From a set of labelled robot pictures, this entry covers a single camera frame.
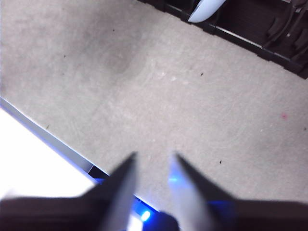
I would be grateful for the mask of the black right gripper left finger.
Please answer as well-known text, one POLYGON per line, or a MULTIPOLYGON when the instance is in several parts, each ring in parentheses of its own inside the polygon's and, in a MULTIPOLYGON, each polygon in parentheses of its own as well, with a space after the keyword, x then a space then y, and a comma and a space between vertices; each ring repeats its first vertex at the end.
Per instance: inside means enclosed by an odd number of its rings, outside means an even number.
POLYGON ((95 231, 123 231, 129 223, 137 185, 137 152, 132 152, 106 178, 81 198, 92 206, 91 225, 95 231))

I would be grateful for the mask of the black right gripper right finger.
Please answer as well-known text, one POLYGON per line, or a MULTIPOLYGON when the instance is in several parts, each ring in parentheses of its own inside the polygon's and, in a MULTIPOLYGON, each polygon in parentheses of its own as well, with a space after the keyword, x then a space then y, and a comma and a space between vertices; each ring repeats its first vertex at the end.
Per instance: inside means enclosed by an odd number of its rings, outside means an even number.
POLYGON ((182 153, 171 155, 168 184, 183 231, 235 229, 235 198, 200 173, 182 153))

